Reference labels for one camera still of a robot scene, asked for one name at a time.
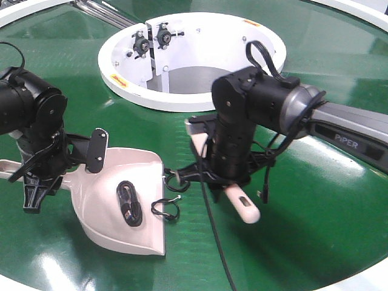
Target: coiled black cable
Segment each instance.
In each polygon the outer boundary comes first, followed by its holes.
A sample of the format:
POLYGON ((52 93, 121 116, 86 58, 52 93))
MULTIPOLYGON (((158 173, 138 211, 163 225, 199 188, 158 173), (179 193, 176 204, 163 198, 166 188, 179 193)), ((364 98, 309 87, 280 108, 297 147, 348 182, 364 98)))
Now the coiled black cable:
POLYGON ((130 181, 123 181, 117 186, 116 192, 125 222, 132 227, 140 226, 143 221, 143 212, 135 186, 130 181))

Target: gray metal arm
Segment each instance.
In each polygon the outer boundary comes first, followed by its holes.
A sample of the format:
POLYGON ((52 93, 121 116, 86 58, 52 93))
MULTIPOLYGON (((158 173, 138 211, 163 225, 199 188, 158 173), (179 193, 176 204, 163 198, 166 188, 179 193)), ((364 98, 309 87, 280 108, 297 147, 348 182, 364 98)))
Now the gray metal arm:
POLYGON ((314 110, 309 134, 388 173, 388 115, 327 102, 314 110))

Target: orange label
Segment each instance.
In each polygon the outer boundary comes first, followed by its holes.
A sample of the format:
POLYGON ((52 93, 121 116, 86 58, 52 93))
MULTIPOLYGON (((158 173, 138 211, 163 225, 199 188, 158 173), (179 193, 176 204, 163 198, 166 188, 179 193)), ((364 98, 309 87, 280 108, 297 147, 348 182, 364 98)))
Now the orange label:
POLYGON ((118 75, 113 74, 113 75, 110 75, 110 77, 113 80, 115 80, 117 82, 117 84, 119 84, 121 87, 123 87, 123 88, 127 88, 128 87, 128 82, 125 79, 119 77, 118 75))
POLYGON ((249 19, 244 19, 244 22, 252 24, 254 26, 261 26, 261 24, 255 22, 255 21, 249 20, 249 19))

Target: screw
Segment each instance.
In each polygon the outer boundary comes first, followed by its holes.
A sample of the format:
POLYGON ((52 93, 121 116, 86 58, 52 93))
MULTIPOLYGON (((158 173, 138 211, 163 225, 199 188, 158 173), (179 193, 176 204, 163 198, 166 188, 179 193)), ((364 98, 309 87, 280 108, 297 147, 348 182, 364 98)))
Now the screw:
POLYGON ((150 45, 148 42, 143 42, 141 44, 141 49, 144 51, 144 52, 147 52, 149 49, 150 49, 150 45))
POLYGON ((168 33, 165 33, 162 37, 163 41, 168 44, 171 41, 171 36, 168 33))

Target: aluminum rail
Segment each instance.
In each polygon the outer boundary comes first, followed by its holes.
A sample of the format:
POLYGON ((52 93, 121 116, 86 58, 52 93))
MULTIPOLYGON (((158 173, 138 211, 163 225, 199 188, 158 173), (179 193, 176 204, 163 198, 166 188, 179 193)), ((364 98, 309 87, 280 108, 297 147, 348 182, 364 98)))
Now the aluminum rail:
POLYGON ((120 29, 130 27, 131 25, 137 23, 123 17, 123 15, 120 15, 113 9, 105 7, 91 0, 75 0, 74 6, 120 29))

